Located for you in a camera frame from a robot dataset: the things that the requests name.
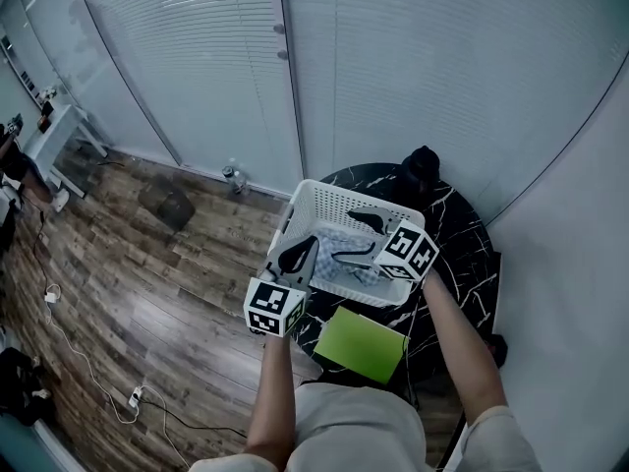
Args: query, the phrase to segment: basket handle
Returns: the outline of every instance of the basket handle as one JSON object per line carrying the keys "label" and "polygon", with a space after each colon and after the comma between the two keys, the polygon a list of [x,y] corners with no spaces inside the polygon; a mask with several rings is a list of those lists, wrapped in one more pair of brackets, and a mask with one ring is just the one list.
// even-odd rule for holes
{"label": "basket handle", "polygon": [[277,229],[281,231],[282,234],[286,232],[286,228],[288,227],[288,223],[291,221],[291,217],[293,216],[294,207],[291,203],[286,206],[284,213],[282,214],[282,218],[279,221]]}

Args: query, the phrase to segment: electrical outlet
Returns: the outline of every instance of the electrical outlet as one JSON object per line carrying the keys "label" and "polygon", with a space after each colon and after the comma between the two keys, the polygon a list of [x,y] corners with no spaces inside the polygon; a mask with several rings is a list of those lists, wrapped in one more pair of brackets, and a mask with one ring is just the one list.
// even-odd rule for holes
{"label": "electrical outlet", "polygon": [[140,386],[136,386],[136,389],[129,397],[129,405],[134,409],[138,409],[138,405],[140,404],[140,398],[142,397],[142,388]]}

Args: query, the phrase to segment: light blue wall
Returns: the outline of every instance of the light blue wall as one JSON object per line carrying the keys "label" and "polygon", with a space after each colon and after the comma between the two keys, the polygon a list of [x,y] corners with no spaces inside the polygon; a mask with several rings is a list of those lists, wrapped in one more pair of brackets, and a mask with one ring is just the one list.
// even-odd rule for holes
{"label": "light blue wall", "polygon": [[[0,25],[0,35],[2,34],[3,29]],[[19,113],[24,119],[24,127],[19,138],[23,144],[25,139],[37,130],[39,112],[4,54],[0,52],[0,123],[6,126],[9,120]]]}
{"label": "light blue wall", "polygon": [[0,417],[0,453],[16,472],[62,472],[34,430],[9,415]]}
{"label": "light blue wall", "polygon": [[612,470],[627,450],[627,107],[629,62],[581,134],[487,228],[502,253],[500,375],[542,470]]}

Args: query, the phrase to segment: blue patterned cloth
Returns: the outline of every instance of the blue patterned cloth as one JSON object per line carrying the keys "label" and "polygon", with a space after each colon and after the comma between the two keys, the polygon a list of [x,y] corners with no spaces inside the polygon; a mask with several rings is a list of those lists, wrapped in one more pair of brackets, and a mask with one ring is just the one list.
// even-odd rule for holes
{"label": "blue patterned cloth", "polygon": [[372,269],[358,269],[349,265],[342,265],[332,258],[338,252],[363,252],[373,241],[369,238],[345,234],[334,229],[318,229],[313,232],[318,239],[318,253],[314,266],[314,277],[332,281],[339,272],[345,271],[356,276],[363,285],[371,287],[378,285],[383,279],[379,271]]}

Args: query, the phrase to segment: white shirt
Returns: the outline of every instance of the white shirt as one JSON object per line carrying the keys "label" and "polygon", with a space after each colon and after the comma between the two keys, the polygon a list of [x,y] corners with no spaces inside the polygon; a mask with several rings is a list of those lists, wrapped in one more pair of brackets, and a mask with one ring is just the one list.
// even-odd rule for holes
{"label": "white shirt", "polygon": [[[297,427],[289,472],[429,472],[426,436],[417,412],[373,388],[309,383],[295,392]],[[507,407],[486,411],[470,427],[457,472],[541,472]],[[259,456],[198,461],[191,472],[278,472]]]}

